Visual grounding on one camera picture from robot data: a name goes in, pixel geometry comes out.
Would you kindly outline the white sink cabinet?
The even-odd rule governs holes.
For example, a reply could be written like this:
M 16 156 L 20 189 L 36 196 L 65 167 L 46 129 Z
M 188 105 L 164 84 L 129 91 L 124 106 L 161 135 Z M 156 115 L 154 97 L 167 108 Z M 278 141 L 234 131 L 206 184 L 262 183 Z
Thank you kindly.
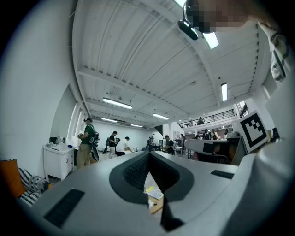
M 75 146 L 59 142 L 59 137 L 50 137 L 49 143 L 43 145 L 43 165 L 45 177 L 64 180 L 74 171 Z

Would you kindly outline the black balcony railing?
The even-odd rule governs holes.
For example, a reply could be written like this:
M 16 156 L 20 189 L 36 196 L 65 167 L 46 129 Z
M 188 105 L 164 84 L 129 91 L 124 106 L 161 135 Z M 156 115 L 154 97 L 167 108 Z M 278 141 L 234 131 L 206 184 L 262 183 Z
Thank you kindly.
M 214 115 L 200 117 L 197 119 L 187 120 L 184 122 L 180 122 L 178 124 L 182 128 L 188 128 L 188 127 L 193 127 L 193 126 L 198 126 L 198 125 L 203 125 L 203 124 L 211 124 L 214 122 L 223 121 L 223 120 L 226 120 L 229 118 L 233 118 L 235 116 L 236 116 L 236 113 L 234 112 L 234 110 L 230 109 L 225 112 L 220 112 L 220 113 L 216 113 Z

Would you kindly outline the wooden coffee table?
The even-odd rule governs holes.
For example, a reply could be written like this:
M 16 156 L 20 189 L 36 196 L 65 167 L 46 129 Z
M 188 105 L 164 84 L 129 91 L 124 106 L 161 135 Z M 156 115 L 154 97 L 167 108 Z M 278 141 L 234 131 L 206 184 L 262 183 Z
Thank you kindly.
M 164 204 L 164 197 L 161 197 L 158 200 L 158 199 L 155 199 L 151 196 L 148 196 L 148 199 L 150 199 L 151 201 L 154 202 L 154 206 L 151 209 L 149 209 L 151 214 L 155 214 L 155 213 L 159 212 L 160 210 L 162 210 L 163 204 Z

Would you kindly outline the person's striped shirt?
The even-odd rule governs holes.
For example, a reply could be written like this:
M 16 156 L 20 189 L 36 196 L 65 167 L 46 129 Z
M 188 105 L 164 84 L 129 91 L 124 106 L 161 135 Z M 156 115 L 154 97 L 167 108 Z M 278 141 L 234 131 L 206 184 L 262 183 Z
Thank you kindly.
M 273 79 L 282 83 L 286 76 L 290 73 L 291 52 L 286 37 L 279 31 L 269 28 L 266 24 L 258 22 L 266 34 L 271 52 L 271 74 Z

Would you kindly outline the white green magazine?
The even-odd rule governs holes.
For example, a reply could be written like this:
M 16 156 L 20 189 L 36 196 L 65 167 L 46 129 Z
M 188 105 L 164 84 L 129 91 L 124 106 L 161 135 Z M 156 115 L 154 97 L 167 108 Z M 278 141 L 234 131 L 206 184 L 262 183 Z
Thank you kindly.
M 157 200 L 161 200 L 164 196 L 150 172 L 148 173 L 145 180 L 144 192 L 147 193 L 150 197 Z

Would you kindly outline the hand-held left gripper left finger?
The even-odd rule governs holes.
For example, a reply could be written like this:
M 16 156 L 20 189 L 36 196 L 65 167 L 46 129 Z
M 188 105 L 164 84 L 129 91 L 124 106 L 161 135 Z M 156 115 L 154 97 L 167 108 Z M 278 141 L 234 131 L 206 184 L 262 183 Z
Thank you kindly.
M 121 199 L 109 183 L 114 167 L 141 154 L 104 160 L 77 170 L 43 193 L 32 207 L 18 200 L 24 219 L 40 230 L 39 235 L 46 236 L 163 235 L 165 230 L 149 212 L 147 203 L 134 204 Z M 45 216 L 71 190 L 79 190 L 83 195 L 64 223 L 57 227 Z

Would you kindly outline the orange sofa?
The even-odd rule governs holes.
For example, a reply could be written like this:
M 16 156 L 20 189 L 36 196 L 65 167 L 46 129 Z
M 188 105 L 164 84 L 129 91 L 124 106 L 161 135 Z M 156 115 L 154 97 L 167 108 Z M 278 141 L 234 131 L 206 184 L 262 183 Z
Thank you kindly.
M 21 181 L 16 160 L 0 161 L 0 174 L 14 198 L 19 198 L 26 191 Z

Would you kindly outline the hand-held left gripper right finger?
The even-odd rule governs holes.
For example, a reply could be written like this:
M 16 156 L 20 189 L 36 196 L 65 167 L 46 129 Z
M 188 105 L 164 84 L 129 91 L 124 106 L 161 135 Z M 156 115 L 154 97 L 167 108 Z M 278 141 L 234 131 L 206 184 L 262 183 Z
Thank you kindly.
M 150 152 L 149 170 L 164 193 L 160 232 L 149 236 L 221 236 L 232 207 L 221 203 L 238 167 Z

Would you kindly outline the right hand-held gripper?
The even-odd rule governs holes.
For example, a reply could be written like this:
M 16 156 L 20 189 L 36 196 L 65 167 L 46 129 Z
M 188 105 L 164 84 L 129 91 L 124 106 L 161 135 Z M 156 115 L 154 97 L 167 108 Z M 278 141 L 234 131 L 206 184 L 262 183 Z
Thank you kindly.
M 231 143 L 236 145 L 231 164 L 239 165 L 244 156 L 264 145 L 268 139 L 266 127 L 255 110 L 236 121 L 233 131 L 228 133 L 227 140 L 188 139 L 184 145 L 193 152 L 197 161 L 229 164 Z

